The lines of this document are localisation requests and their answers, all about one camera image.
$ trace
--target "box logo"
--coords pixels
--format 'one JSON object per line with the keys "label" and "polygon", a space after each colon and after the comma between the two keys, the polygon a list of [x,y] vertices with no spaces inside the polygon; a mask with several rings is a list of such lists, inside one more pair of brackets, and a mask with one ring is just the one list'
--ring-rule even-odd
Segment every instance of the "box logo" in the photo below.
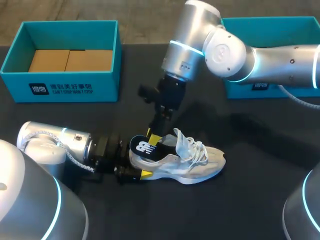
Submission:
{"label": "box logo", "polygon": [[33,95],[49,95],[47,86],[44,83],[29,83]]}
{"label": "box logo", "polygon": [[255,83],[252,85],[252,90],[267,90],[269,83]]}

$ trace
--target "floor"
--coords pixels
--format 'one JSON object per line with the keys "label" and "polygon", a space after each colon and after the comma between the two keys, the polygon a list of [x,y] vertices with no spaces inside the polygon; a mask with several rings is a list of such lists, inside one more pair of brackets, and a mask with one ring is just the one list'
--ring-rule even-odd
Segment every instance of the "floor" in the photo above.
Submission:
{"label": "floor", "polygon": [[[206,0],[222,17],[315,16],[319,0]],[[125,44],[167,43],[185,0],[0,0],[0,46],[22,21],[118,20]]]}

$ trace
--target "teal box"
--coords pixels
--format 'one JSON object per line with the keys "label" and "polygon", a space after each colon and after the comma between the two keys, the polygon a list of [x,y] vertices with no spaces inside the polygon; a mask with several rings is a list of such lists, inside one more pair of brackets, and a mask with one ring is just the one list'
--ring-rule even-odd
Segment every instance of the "teal box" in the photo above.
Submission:
{"label": "teal box", "polygon": [[[111,69],[28,72],[36,50],[113,50]],[[116,20],[23,22],[0,74],[16,103],[115,102],[121,54]]]}
{"label": "teal box", "polygon": [[[246,45],[272,48],[292,45],[320,44],[320,25],[312,16],[224,18],[226,30]],[[253,85],[224,81],[229,99],[287,98],[277,85],[267,90],[252,90]],[[296,97],[320,97],[314,88],[285,87]]]}

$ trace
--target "white sneaker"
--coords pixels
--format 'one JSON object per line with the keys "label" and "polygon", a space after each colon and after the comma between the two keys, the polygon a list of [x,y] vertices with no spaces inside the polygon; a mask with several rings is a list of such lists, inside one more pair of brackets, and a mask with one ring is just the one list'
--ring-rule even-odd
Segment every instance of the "white sneaker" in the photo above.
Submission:
{"label": "white sneaker", "polygon": [[156,146],[148,144],[146,136],[135,136],[130,142],[129,158],[133,167],[153,172],[148,180],[172,178],[182,184],[196,184],[212,178],[224,167],[224,153],[204,146],[192,137],[185,137],[175,128]]}

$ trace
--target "black table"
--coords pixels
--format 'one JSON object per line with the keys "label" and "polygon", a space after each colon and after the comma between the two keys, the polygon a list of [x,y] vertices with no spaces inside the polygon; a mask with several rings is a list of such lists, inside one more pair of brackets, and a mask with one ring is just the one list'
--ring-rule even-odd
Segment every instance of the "black table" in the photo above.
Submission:
{"label": "black table", "polygon": [[[166,49],[123,46],[117,103],[15,104],[1,81],[0,139],[15,144],[26,121],[123,138],[145,134],[154,109],[137,90],[156,85]],[[2,61],[7,51],[0,48]],[[222,81],[204,65],[199,72],[168,132],[176,127],[223,150],[224,170],[195,185],[171,179],[119,185],[113,175],[100,184],[74,180],[88,211],[89,240],[285,238],[286,198],[320,159],[320,111],[289,99],[227,100]]]}

